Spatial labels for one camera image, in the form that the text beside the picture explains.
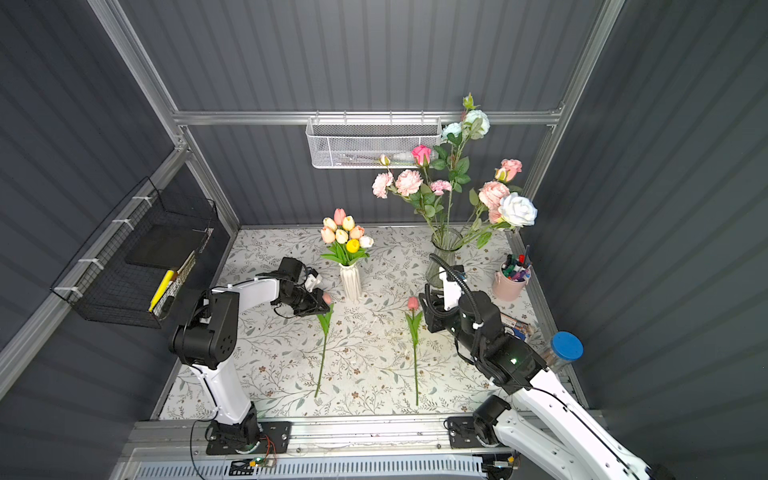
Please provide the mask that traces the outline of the light pink tulip stem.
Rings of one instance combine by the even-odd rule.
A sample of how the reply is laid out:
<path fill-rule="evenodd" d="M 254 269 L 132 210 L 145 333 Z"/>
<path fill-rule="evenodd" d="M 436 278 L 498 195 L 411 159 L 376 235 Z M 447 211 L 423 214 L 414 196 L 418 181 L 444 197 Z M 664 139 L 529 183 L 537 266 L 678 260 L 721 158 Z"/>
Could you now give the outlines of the light pink tulip stem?
<path fill-rule="evenodd" d="M 322 333 L 323 333 L 323 341 L 322 341 L 322 352 L 321 352 L 320 367 L 319 367 L 318 378 L 317 378 L 316 388 L 315 388 L 315 393 L 314 393 L 314 397 L 315 398 L 318 397 L 318 395 L 320 393 L 320 389 L 321 389 L 321 383 L 322 383 L 322 378 L 323 378 L 323 369 L 324 369 L 325 359 L 326 359 L 327 341 L 328 341 L 328 337 L 329 337 L 329 332 L 330 332 L 330 327 L 331 327 L 331 320 L 332 320 L 332 315 L 333 315 L 333 310 L 334 310 L 333 299 L 332 299 L 332 297 L 330 296 L 329 293 L 324 293 L 323 294 L 323 301 L 325 302 L 326 306 L 328 307 L 328 311 L 325 312 L 325 313 L 317 315 L 317 319 L 319 321 L 320 328 L 321 328 Z"/>

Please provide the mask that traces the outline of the dark pink tulip stem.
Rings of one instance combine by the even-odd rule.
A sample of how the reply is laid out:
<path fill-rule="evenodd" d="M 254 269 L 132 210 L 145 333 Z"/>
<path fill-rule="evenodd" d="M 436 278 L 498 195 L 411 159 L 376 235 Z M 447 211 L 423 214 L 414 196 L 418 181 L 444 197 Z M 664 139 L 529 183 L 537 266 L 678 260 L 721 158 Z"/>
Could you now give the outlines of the dark pink tulip stem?
<path fill-rule="evenodd" d="M 412 356 L 413 356 L 413 373 L 414 373 L 414 388 L 415 388 L 415 405 L 419 406 L 419 368 L 418 368 L 418 345 L 419 345 L 419 331 L 421 328 L 421 321 L 423 319 L 423 312 L 419 303 L 419 299 L 415 296 L 411 296 L 407 300 L 407 313 L 406 321 L 408 329 L 411 335 L 412 343 Z"/>

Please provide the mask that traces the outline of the white ribbed ceramic vase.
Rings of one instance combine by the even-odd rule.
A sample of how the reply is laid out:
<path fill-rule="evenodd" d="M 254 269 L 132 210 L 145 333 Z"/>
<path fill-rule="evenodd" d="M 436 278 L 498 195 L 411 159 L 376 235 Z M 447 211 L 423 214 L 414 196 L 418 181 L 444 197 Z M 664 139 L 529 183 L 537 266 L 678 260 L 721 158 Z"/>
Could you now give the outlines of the white ribbed ceramic vase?
<path fill-rule="evenodd" d="M 362 282 L 358 265 L 341 265 L 340 278 L 346 298 L 350 302 L 357 303 L 363 295 Z"/>

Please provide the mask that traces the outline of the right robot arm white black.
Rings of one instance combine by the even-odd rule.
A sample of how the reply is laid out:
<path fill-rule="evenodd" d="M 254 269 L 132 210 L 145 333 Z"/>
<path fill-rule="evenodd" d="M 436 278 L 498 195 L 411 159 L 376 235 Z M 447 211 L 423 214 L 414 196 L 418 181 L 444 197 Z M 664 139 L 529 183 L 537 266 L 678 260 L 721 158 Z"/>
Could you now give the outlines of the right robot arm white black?
<path fill-rule="evenodd" d="M 425 290 L 416 314 L 429 331 L 449 333 L 464 359 L 501 394 L 469 417 L 451 417 L 455 448 L 506 447 L 556 479 L 667 479 L 598 423 L 527 343 L 507 331 L 499 308 L 480 291 L 456 298 Z"/>

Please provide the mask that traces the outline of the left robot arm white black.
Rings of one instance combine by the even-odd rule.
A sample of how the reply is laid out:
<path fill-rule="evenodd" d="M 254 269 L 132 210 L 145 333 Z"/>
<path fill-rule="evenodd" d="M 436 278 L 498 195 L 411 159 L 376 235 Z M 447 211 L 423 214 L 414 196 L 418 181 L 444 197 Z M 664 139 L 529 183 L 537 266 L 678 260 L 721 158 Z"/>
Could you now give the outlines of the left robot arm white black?
<path fill-rule="evenodd" d="M 210 446 L 227 453 L 251 453 L 266 439 L 257 409 L 231 361 L 240 314 L 263 304 L 288 306 L 294 317 L 326 314 L 330 304 L 320 282 L 315 269 L 285 257 L 275 271 L 204 291 L 188 320 L 176 328 L 169 350 L 193 373 L 213 404 Z"/>

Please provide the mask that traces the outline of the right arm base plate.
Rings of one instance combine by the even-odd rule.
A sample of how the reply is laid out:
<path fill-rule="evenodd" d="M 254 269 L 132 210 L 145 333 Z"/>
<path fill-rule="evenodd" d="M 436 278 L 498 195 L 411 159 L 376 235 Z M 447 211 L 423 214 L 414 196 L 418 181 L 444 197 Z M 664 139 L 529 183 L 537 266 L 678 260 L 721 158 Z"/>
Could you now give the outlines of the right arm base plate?
<path fill-rule="evenodd" d="M 488 421 L 474 416 L 450 416 L 443 421 L 452 449 L 504 447 Z"/>

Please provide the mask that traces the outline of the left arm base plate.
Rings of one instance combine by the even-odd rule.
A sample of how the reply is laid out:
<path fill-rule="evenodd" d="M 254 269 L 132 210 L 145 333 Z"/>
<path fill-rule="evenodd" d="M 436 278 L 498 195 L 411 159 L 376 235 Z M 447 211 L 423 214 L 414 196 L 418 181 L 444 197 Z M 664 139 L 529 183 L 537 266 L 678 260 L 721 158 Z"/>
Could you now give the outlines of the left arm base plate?
<path fill-rule="evenodd" d="M 286 453 L 293 424 L 287 421 L 226 425 L 212 421 L 205 431 L 207 455 Z"/>

